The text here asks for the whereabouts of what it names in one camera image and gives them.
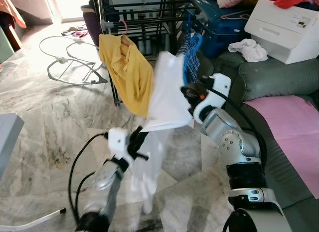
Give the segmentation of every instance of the metal rack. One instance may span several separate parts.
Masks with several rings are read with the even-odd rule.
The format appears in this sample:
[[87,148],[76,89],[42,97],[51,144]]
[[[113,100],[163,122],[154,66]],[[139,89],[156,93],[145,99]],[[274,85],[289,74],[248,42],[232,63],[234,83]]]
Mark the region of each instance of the metal rack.
[[[103,34],[123,34],[125,26],[119,20],[124,20],[128,27],[126,36],[137,43],[139,50],[147,58],[154,56],[154,50],[151,49],[154,43],[155,54],[159,53],[163,36],[165,50],[176,54],[176,23],[189,20],[188,17],[183,17],[182,13],[177,13],[185,9],[195,9],[193,6],[178,7],[186,3],[189,4],[190,0],[97,0],[96,8]],[[111,77],[110,84],[114,104],[118,106],[121,101]]]

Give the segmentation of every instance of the marble floor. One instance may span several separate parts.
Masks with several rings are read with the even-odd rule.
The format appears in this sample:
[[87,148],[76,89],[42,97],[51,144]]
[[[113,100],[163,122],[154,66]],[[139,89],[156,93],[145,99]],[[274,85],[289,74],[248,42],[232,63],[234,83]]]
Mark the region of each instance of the marble floor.
[[[72,86],[48,78],[46,68],[53,59],[38,44],[65,28],[29,28],[22,39],[23,49],[0,69],[0,113],[17,113],[25,122],[0,180],[0,224],[20,225],[67,208],[66,214],[26,232],[73,232],[67,181],[76,154],[97,133],[114,126],[132,130],[139,124],[123,105],[114,106],[109,83]],[[175,130],[167,148],[153,211],[142,213],[142,199],[130,191],[132,172],[128,170],[109,231],[222,231],[232,207],[216,145],[199,131],[183,127]],[[92,142],[75,168],[73,192],[108,154],[106,140]],[[80,210],[86,197],[85,192],[80,194]]]

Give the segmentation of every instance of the yellow cloth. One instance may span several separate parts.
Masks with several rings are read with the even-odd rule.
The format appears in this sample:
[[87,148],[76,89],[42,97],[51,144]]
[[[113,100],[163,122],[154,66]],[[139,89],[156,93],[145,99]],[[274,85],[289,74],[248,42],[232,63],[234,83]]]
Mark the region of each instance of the yellow cloth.
[[126,36],[100,35],[100,60],[109,70],[124,105],[135,115],[147,117],[153,88],[153,69],[136,45]]

